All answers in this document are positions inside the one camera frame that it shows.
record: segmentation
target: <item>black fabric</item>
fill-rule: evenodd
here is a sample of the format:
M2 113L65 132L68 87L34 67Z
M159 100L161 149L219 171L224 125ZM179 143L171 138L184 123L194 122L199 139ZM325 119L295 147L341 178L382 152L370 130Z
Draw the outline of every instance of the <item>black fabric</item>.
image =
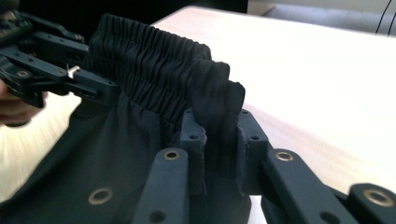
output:
M206 45L106 14L83 68L119 83L118 101L82 101L26 184L0 204L0 223L130 223L155 154L178 146L188 108L208 138L207 194L191 196L191 223L248 222L249 197L233 181L245 89L228 80L228 64L213 62ZM112 197L91 204L98 189Z
M190 5L248 11L248 0L21 0L20 11L59 23L90 40L104 13L152 24Z

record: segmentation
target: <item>white table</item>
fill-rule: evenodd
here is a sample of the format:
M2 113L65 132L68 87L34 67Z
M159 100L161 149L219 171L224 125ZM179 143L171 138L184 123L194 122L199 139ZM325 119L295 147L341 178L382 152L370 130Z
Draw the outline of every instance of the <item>white table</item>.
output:
M396 192L395 39L200 7L154 25L207 44L228 63L271 144L298 153L323 183ZM0 201L56 142L78 102L51 94L30 125L0 128ZM250 223L260 223L253 202Z

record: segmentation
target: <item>screw hole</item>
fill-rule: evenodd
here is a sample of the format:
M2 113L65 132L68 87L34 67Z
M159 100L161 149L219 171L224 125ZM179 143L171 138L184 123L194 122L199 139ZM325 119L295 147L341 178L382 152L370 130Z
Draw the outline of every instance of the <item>screw hole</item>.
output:
M163 211L157 210L153 211L149 214L149 222L151 223L160 223L165 221L166 214Z
M340 220L338 219L338 217L336 217L335 215L328 213L328 212L320 213L320 217L323 221L325 221L328 224L339 224L340 223Z
M113 191L107 188L97 189L90 194L88 202L92 205L102 204L113 197Z
M66 72L64 70L59 70L58 71L58 75L64 75L64 74L66 74Z
M168 161L174 161L180 157L180 154L176 151L169 151L165 153L164 157Z
M280 160L280 161L292 161L294 158L291 154L287 152L278 152L275 154L275 156Z
M370 202L384 207L392 207L394 201L384 192L378 189L366 189L363 191L364 197Z
M19 77L28 77L28 76L29 76L29 73L27 73L26 71L19 71L19 72L17 73L17 75L18 75Z

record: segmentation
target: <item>cable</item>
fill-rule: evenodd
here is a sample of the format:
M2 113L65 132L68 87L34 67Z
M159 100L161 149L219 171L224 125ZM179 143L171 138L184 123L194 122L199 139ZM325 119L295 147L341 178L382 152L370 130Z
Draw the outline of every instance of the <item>cable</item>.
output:
M388 7L391 2L392 2L392 0L389 0L387 7L385 8L384 12L382 13L381 20L379 20L379 24L378 24L378 27L376 28L375 34L378 34L378 30L379 30L379 27L381 26L382 19L384 18L384 15L387 12Z
M390 23L390 27L389 27L389 31L388 31L388 36L390 35L390 31L392 30L392 25L393 25L393 22L395 21L395 17L396 17L396 12L395 12L395 14L393 15L392 22Z

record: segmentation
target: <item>finger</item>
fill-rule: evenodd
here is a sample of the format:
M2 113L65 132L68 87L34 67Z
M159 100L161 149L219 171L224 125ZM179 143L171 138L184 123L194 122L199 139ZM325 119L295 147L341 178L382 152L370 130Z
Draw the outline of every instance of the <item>finger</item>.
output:
M1 114L0 113L0 123L4 124L14 124L14 123L24 123L34 117L40 111L39 108L27 105L19 113Z
M3 99L8 95L8 87L3 80L0 79L0 99Z
M27 111L38 111L38 110L40 109L32 105L27 105L22 100L0 101L0 115L13 116L13 115L23 114Z
M18 96L15 96L11 93L3 95L3 97L0 97L1 101L21 101L21 98Z

